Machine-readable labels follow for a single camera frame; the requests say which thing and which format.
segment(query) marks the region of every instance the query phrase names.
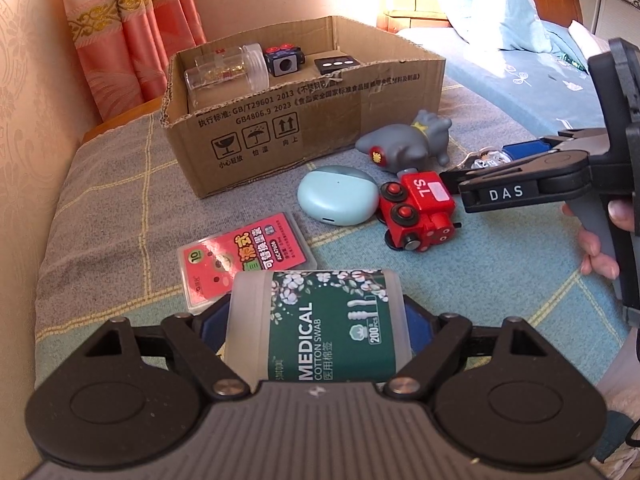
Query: black card with white dots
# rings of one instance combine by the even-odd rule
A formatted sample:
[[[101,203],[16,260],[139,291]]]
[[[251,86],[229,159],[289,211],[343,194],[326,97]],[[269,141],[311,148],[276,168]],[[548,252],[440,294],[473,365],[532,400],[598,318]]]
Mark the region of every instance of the black card with white dots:
[[[316,66],[320,75],[327,75],[336,70],[358,66],[359,63],[351,56],[323,57],[316,59]]]

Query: black wheel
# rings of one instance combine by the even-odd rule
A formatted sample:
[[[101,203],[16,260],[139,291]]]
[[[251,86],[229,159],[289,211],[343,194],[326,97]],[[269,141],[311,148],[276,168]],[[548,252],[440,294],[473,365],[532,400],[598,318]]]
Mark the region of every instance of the black wheel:
[[[396,247],[393,238],[391,237],[391,231],[389,231],[389,229],[387,229],[385,233],[385,244],[389,249],[393,249],[394,251],[404,251],[402,247]]]
[[[386,225],[385,216],[382,214],[381,209],[376,209],[376,219],[383,225]]]
[[[400,203],[391,208],[391,220],[402,227],[413,227],[420,220],[420,213],[414,206]]]
[[[409,192],[398,182],[387,182],[380,186],[380,195],[389,202],[400,203],[407,199]]]
[[[422,241],[416,233],[407,233],[402,237],[402,246],[405,251],[415,251],[421,245]]]

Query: gray toy figure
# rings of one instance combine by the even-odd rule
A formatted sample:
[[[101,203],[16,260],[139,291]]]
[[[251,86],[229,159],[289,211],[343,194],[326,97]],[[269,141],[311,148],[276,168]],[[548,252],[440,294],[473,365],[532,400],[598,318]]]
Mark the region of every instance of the gray toy figure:
[[[380,168],[398,177],[404,173],[429,171],[428,161],[449,163],[449,128],[451,119],[420,110],[411,126],[390,124],[360,137],[356,150],[366,153]]]

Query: cardboard box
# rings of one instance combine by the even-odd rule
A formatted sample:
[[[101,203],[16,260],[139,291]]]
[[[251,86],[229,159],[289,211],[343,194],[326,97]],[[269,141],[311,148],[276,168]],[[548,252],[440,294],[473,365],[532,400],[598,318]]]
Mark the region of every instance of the cardboard box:
[[[293,43],[306,63],[296,73],[271,77],[269,89],[252,95],[217,85],[217,103],[190,113],[184,71],[194,59],[251,43]],[[341,53],[361,65],[319,75],[314,60]],[[270,25],[176,54],[161,122],[203,198],[349,148],[386,124],[410,124],[422,108],[437,112],[444,65],[444,58],[403,38],[340,16]]]

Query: plaid blanket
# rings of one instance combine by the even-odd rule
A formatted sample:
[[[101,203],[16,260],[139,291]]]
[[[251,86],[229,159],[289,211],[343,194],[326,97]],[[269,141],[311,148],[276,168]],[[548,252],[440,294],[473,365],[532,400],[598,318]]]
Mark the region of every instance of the plaid blanket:
[[[451,117],[449,153],[533,139],[498,108],[447,79],[440,113]],[[185,181],[158,114],[111,130],[78,150],[60,195],[36,298],[36,382],[110,317],[156,324],[186,309],[176,249],[290,210],[319,267],[390,268],[402,289],[435,314],[476,324],[522,316],[594,383],[627,327],[610,285],[578,272],[577,223],[558,204],[467,215],[456,237],[425,254],[398,253],[376,221],[335,228],[305,216],[296,189],[314,166],[343,164],[391,180],[349,150],[198,200]]]

